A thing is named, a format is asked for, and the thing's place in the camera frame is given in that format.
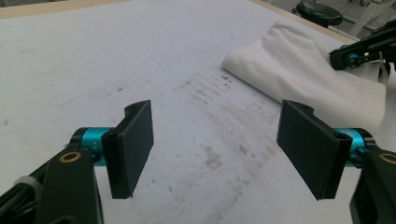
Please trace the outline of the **white foam mat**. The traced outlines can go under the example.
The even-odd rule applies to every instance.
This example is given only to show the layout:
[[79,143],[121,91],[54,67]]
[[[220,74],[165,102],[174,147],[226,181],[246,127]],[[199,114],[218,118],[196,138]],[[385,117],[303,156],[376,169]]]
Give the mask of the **white foam mat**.
[[276,143],[280,106],[221,68],[286,21],[328,49],[344,38],[259,0],[83,0],[0,8],[0,194],[84,126],[150,100],[154,146],[134,196],[96,171],[107,224],[351,224],[359,178],[317,201]]

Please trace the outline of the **black stool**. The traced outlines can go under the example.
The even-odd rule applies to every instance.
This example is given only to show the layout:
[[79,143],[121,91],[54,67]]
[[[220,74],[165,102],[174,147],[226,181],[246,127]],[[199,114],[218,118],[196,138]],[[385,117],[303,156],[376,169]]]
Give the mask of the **black stool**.
[[343,21],[343,15],[338,10],[317,0],[301,0],[295,10],[302,18],[322,27],[339,25]]

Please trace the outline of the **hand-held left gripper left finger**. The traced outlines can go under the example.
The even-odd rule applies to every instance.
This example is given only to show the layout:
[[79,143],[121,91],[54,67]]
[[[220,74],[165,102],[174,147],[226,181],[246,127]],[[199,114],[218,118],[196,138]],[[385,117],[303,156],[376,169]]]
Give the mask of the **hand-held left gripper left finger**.
[[74,132],[74,146],[88,149],[95,165],[105,166],[113,199],[133,196],[154,145],[151,101],[124,108],[116,127],[82,127]]

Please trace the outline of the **white tank top black trim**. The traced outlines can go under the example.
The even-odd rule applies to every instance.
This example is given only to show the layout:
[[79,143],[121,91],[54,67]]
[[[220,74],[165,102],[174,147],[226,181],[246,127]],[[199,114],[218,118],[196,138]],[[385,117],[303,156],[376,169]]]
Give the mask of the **white tank top black trim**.
[[386,111],[386,83],[377,64],[335,70],[329,51],[305,32],[277,21],[267,34],[225,56],[222,67],[282,102],[315,109],[333,127],[375,133]]

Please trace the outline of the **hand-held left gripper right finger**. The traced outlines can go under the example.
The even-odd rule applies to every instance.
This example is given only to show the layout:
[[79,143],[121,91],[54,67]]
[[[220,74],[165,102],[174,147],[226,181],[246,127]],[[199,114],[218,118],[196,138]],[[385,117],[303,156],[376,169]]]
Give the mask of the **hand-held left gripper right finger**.
[[312,107],[289,100],[282,102],[276,141],[318,200],[333,199],[344,168],[361,168],[375,144],[366,130],[332,128]]

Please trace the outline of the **white metal stand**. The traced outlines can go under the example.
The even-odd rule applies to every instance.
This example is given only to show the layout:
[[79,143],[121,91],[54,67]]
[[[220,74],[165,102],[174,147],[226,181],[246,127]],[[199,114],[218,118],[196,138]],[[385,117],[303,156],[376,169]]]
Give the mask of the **white metal stand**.
[[383,16],[387,9],[396,8],[396,0],[359,0],[363,7],[363,12],[359,14],[357,19],[349,17],[347,14],[343,16],[345,21],[351,22],[352,27],[347,32],[350,36],[357,36],[358,33],[366,28],[373,31],[369,26],[371,21]]

